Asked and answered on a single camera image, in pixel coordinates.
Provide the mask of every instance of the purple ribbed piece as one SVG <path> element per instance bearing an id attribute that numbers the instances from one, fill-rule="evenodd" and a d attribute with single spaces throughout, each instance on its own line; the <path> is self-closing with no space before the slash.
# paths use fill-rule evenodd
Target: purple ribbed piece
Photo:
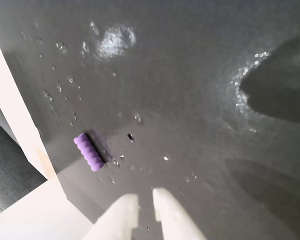
<path id="1" fill-rule="evenodd" d="M 85 133 L 80 134 L 74 138 L 73 141 L 81 151 L 85 160 L 87 160 L 92 171 L 96 172 L 103 167 L 104 162 Z"/>

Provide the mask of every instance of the wet surface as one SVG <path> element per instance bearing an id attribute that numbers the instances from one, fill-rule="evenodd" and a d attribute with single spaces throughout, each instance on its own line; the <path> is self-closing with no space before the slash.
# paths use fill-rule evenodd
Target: wet surface
<path id="1" fill-rule="evenodd" d="M 300 1 L 0 1 L 0 47 L 92 222 L 137 193 L 133 237 L 160 239 L 165 187 L 208 239 L 300 240 Z"/>

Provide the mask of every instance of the small hole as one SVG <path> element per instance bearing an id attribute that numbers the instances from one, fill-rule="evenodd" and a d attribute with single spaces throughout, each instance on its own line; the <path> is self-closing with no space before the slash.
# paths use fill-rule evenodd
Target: small hole
<path id="1" fill-rule="evenodd" d="M 131 142 L 133 142 L 135 140 L 134 137 L 130 133 L 127 135 L 127 137 L 131 140 Z"/>

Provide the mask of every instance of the purple textured handle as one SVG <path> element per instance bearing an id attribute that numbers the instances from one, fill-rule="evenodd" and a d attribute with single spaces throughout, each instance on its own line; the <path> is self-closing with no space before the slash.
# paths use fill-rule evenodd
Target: purple textured handle
<path id="1" fill-rule="evenodd" d="M 87 160 L 92 171 L 96 172 L 103 167 L 104 162 L 85 133 L 75 137 L 73 141 L 81 151 L 85 160 Z"/>

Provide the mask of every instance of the beige surface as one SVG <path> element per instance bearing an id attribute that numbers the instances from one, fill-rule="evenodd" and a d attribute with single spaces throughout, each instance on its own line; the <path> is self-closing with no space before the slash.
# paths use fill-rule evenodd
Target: beige surface
<path id="1" fill-rule="evenodd" d="M 0 213 L 0 240 L 80 240 L 92 226 L 55 176 Z"/>
<path id="2" fill-rule="evenodd" d="M 54 177 L 56 173 L 47 151 L 1 50 L 0 108 L 28 161 L 47 179 Z"/>

